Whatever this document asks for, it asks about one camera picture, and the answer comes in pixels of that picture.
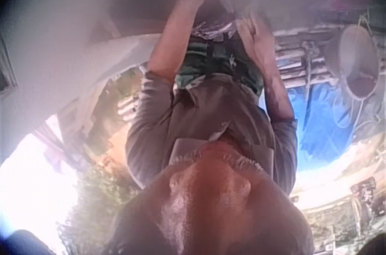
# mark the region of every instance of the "cloth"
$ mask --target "cloth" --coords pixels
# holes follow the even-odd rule
[[[176,85],[189,88],[199,77],[210,78],[216,73],[230,75],[260,97],[264,85],[260,70],[248,57],[237,33],[231,39],[224,34],[220,42],[192,36]]]
[[[127,139],[127,163],[140,187],[171,160],[226,133],[289,195],[297,167],[296,121],[270,122],[256,96],[231,76],[218,74],[190,89],[148,72]]]

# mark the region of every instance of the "window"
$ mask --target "window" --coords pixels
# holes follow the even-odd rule
[[[3,99],[17,87],[17,84],[11,68],[7,46],[2,36],[0,39],[0,97]]]

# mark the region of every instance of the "bucket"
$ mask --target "bucket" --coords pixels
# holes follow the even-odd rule
[[[327,69],[337,77],[356,100],[368,98],[379,77],[379,60],[369,32],[358,25],[349,25],[326,45]]]

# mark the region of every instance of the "sleeve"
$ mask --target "sleeve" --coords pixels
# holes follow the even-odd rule
[[[289,195],[295,185],[297,169],[297,121],[273,122],[275,135],[274,181]]]
[[[167,165],[165,139],[172,99],[170,83],[147,72],[142,80],[138,110],[126,143],[127,166],[141,188],[148,185]]]

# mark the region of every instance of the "gray long-sleeve shirt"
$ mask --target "gray long-sleeve shirt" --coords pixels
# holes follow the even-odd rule
[[[256,97],[227,75],[202,80],[173,94],[170,84],[148,72],[128,134],[131,175],[148,185],[175,156],[230,134],[249,159],[258,162],[289,195],[297,167],[296,121],[270,122]]]

